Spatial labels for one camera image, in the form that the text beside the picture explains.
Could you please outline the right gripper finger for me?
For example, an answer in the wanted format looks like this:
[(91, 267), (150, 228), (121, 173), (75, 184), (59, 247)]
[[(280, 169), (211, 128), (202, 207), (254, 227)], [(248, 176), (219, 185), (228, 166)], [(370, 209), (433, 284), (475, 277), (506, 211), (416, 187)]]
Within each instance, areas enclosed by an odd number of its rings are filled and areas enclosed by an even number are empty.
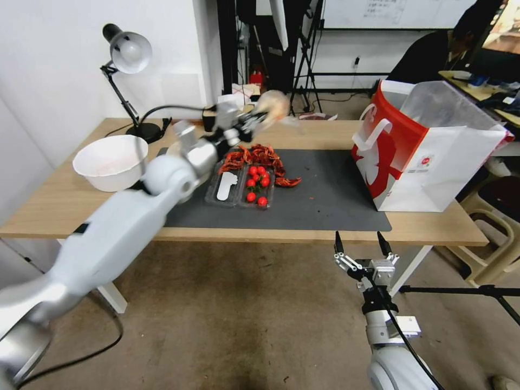
[(400, 259), (400, 256), (393, 252), (389, 242), (386, 241), (386, 239), (383, 237), (380, 231), (378, 231), (376, 234), (383, 256), (385, 257), (385, 259), (390, 261), (392, 265), (396, 265), (397, 261)]
[(339, 231), (335, 232), (334, 261), (352, 278), (361, 278), (363, 276), (363, 266), (344, 252)]

